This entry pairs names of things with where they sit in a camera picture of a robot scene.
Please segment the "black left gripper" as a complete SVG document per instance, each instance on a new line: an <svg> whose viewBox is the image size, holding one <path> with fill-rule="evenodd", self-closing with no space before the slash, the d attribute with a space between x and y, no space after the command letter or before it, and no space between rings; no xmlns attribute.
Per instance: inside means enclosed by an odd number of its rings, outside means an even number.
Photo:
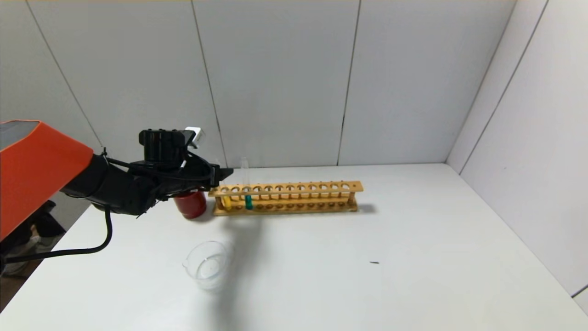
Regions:
<svg viewBox="0 0 588 331"><path fill-rule="evenodd" d="M187 152L186 180L192 182L198 191L210 191L218 186L216 180L216 166L193 152ZM226 180L233 175L233 168L219 168L219 181Z"/></svg>

